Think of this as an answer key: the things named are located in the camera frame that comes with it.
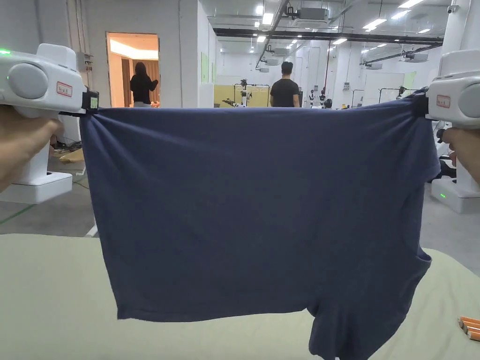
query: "bed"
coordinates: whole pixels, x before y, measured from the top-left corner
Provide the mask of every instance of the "bed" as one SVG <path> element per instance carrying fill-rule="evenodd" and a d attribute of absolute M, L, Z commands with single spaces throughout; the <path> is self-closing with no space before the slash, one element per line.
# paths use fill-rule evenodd
<path fill-rule="evenodd" d="M 456 319 L 480 319 L 480 279 L 426 250 L 433 264 L 399 331 L 372 360 L 480 359 Z M 0 236 L 0 359 L 307 360 L 312 317 L 263 314 L 200 323 L 116 320 L 95 238 Z"/>

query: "yellow partition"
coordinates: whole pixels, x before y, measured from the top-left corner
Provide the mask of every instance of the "yellow partition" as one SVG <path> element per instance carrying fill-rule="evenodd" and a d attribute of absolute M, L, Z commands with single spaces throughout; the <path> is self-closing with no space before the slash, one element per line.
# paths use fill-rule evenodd
<path fill-rule="evenodd" d="M 237 103 L 241 103 L 241 91 L 240 85 L 215 85 L 214 86 L 214 103 L 220 104 L 221 108 L 231 108 L 229 104 L 224 103 L 222 100 L 229 98 Z M 270 91 L 268 86 L 247 86 L 247 91 L 252 93 L 251 99 L 248 101 L 250 108 L 266 108 L 270 106 Z"/>

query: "human hand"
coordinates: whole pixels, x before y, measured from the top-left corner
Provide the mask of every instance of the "human hand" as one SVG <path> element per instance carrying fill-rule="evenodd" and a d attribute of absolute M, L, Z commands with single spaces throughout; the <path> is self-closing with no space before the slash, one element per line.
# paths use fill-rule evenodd
<path fill-rule="evenodd" d="M 480 183 L 480 130 L 447 129 L 442 140 L 454 151 L 450 155 L 453 164 L 456 166 L 458 158 L 473 179 Z"/>
<path fill-rule="evenodd" d="M 60 129 L 58 120 L 24 118 L 13 107 L 0 105 L 0 192 Z"/>

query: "grey floor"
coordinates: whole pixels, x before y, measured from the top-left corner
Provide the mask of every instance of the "grey floor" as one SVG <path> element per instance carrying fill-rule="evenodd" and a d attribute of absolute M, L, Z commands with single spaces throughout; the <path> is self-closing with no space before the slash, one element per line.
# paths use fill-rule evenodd
<path fill-rule="evenodd" d="M 458 215 L 432 199 L 427 185 L 420 242 L 442 251 L 480 276 L 480 215 Z M 26 208 L 0 202 L 0 234 L 33 233 L 84 236 L 93 226 L 89 190 L 74 184 L 73 191 L 36 205 L 21 215 L 2 221 Z"/>

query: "curtain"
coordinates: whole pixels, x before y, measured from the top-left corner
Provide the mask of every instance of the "curtain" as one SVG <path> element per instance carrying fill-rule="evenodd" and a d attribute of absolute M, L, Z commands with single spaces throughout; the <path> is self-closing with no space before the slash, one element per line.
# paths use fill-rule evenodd
<path fill-rule="evenodd" d="M 130 96 L 130 62 L 128 59 L 122 58 L 121 71 L 123 79 L 123 105 L 128 108 L 131 103 L 132 97 Z"/>
<path fill-rule="evenodd" d="M 147 69 L 147 74 L 150 76 L 150 79 L 158 80 L 158 85 L 155 88 L 155 91 L 152 91 L 150 94 L 150 100 L 160 103 L 160 72 L 158 71 L 158 60 L 133 60 L 133 68 L 138 62 L 143 62 Z"/>

